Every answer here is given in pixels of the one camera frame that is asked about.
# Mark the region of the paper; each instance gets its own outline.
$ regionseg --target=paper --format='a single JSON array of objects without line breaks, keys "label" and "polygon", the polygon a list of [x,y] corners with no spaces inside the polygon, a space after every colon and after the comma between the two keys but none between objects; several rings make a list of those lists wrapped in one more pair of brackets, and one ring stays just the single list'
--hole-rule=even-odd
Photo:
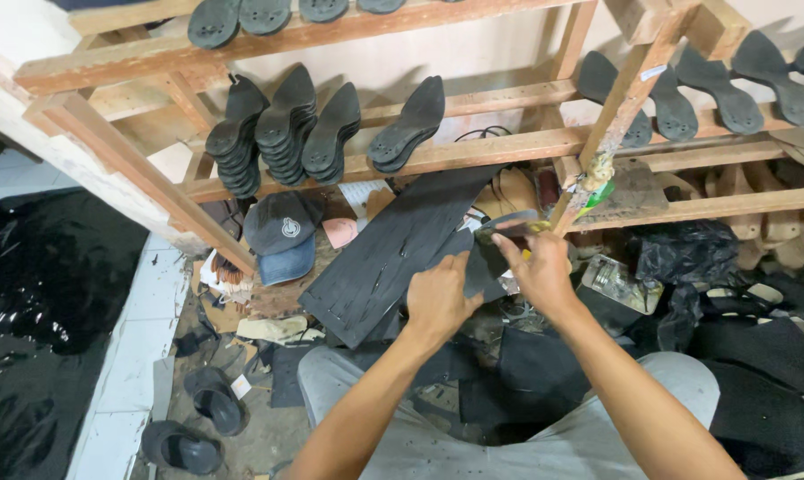
[{"label": "paper", "polygon": [[646,81],[651,77],[656,77],[660,73],[663,73],[664,71],[666,71],[666,68],[668,68],[668,65],[666,65],[665,63],[663,65],[660,65],[659,67],[649,68],[648,70],[645,70],[644,72],[640,73],[639,78],[642,81]]},{"label": "paper", "polygon": [[251,384],[247,383],[247,378],[243,373],[232,384],[230,384],[230,389],[233,390],[233,393],[237,394],[237,400],[241,400],[241,398],[244,397],[247,392],[251,391]]},{"label": "paper", "polygon": [[343,248],[358,235],[358,223],[352,219],[325,220],[322,228],[334,248]]},{"label": "paper", "polygon": [[359,219],[366,218],[366,201],[370,198],[370,191],[378,191],[381,189],[390,190],[387,182],[384,180],[369,180],[366,182],[350,182],[347,184],[337,184],[340,191],[352,210]]}]

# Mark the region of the man's right hand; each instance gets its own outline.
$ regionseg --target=man's right hand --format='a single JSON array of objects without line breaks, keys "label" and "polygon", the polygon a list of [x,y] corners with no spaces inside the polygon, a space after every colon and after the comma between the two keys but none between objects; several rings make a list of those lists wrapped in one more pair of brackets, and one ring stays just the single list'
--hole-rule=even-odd
[{"label": "man's right hand", "polygon": [[491,238],[509,262],[525,298],[551,321],[570,318],[570,312],[581,303],[568,278],[567,242],[551,232],[527,236],[533,254],[525,260],[510,239],[498,233]]}]

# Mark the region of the white tile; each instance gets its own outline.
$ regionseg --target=white tile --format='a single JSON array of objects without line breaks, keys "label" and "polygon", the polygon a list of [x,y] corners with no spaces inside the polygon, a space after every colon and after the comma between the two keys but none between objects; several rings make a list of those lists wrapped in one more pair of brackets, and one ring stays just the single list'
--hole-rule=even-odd
[{"label": "white tile", "polygon": [[149,250],[170,250],[172,248],[175,247],[171,244],[168,244],[167,240],[153,232],[150,233],[150,235],[147,237],[147,243],[144,244],[145,252]]},{"label": "white tile", "polygon": [[183,273],[184,265],[185,257],[175,248],[141,252],[138,272],[127,301],[126,319],[179,317],[189,284]]},{"label": "white tile", "polygon": [[79,182],[68,177],[65,172],[61,172],[55,179],[55,182],[52,183],[52,186],[58,188],[69,188],[69,187],[78,187],[80,185]]},{"label": "white tile", "polygon": [[3,168],[31,167],[37,165],[31,158],[13,148],[5,148],[0,155],[0,170]]},{"label": "white tile", "polygon": [[124,480],[129,478],[148,412],[94,415],[73,479]]},{"label": "white tile", "polygon": [[168,356],[177,319],[126,321],[120,332],[113,333],[118,342],[106,376],[97,413],[133,412],[153,408],[153,362]]}]

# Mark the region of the wooden post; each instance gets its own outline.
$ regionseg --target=wooden post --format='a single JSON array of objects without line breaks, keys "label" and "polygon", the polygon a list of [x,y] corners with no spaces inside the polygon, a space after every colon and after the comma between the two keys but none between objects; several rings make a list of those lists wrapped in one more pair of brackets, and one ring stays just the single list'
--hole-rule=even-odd
[{"label": "wooden post", "polygon": [[[654,3],[634,1],[643,5]],[[663,72],[662,68],[666,67],[672,57],[699,2],[674,0],[672,3],[674,6],[665,15],[659,10],[653,12],[648,10],[649,15],[644,17],[663,19],[663,25],[653,43],[632,48],[612,91],[607,96],[606,103],[603,104],[601,115],[592,127],[589,139],[579,155],[579,164],[586,176],[579,181],[573,192],[563,191],[551,215],[553,231],[558,236],[565,235],[580,210],[586,206],[591,193],[612,178],[613,154],[654,87],[657,76]]]},{"label": "wooden post", "polygon": [[598,0],[588,0],[571,5],[571,13],[567,17],[562,43],[559,44],[559,51],[553,60],[551,81],[567,80],[574,74],[579,53],[582,51],[583,43],[589,33],[591,17],[595,16],[597,6]]},{"label": "wooden post", "polygon": [[253,275],[257,262],[212,217],[168,180],[112,124],[77,92],[53,95],[44,115],[87,145],[103,162],[171,213],[173,220],[200,236],[240,270]]}]

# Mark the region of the leg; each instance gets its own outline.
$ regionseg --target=leg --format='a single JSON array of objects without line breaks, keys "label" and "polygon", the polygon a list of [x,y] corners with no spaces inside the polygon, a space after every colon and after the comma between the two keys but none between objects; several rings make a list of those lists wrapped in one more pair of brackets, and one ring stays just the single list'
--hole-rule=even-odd
[{"label": "leg", "polygon": [[[720,392],[707,367],[671,352],[647,355],[639,363],[702,425],[710,425]],[[512,472],[517,477],[547,472],[553,478],[645,478],[598,396],[528,442],[492,448],[491,453],[494,460],[499,457],[518,469]]]},{"label": "leg", "polygon": [[[352,361],[327,347],[314,348],[301,360],[298,380],[312,428],[363,375]],[[434,428],[409,400],[402,400],[360,478],[463,478],[460,466],[484,457],[484,451]]]}]

